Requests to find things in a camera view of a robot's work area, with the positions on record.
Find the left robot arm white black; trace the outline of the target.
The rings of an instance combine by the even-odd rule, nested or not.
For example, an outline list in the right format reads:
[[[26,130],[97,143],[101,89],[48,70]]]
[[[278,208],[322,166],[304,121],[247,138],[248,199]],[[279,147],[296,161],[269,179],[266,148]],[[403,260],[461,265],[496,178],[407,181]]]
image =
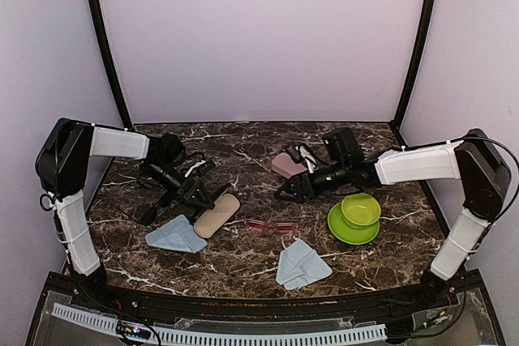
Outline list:
[[[145,176],[164,189],[157,205],[144,213],[143,225],[155,220],[158,207],[173,201],[194,207],[198,215],[212,211],[229,186],[223,185],[213,194],[207,191],[201,178],[213,168],[211,160],[202,159],[186,172],[179,171],[177,167],[190,155],[177,135],[152,137],[69,118],[56,122],[36,158],[36,174],[54,212],[70,272],[87,281],[82,290],[84,299],[97,310],[108,310],[114,304],[114,291],[104,285],[105,267],[92,243],[84,208],[88,162],[94,156],[139,160]]]

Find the pink translucent sunglasses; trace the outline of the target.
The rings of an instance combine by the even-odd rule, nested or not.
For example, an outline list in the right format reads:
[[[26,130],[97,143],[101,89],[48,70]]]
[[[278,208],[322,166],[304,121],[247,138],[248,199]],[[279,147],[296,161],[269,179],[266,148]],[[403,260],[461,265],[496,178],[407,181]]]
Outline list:
[[[269,229],[273,230],[276,233],[293,233],[298,228],[298,223],[296,222],[265,222],[261,220],[246,220],[246,226],[249,229],[253,229],[255,231],[267,231]]]

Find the black glasses case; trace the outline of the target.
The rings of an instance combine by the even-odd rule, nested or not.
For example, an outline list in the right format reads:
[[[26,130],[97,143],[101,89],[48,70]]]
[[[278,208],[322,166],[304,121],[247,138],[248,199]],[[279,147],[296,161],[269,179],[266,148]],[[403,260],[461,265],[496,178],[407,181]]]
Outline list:
[[[195,232],[203,239],[209,239],[240,208],[239,200],[232,194],[223,194],[215,201],[212,210],[205,211],[194,224]]]

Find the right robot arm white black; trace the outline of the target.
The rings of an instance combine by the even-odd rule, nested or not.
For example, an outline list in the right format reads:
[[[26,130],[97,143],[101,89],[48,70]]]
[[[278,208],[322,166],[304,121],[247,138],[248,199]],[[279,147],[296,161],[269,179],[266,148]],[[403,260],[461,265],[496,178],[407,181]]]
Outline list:
[[[451,279],[477,251],[492,226],[516,201],[509,195],[512,172],[502,157],[509,149],[479,128],[461,137],[419,146],[389,148],[366,156],[354,132],[342,127],[322,138],[330,163],[285,180],[279,200],[305,203],[350,185],[358,190],[407,182],[457,182],[463,193],[460,214],[449,229],[429,272],[434,276],[414,291],[414,302],[430,309]]]

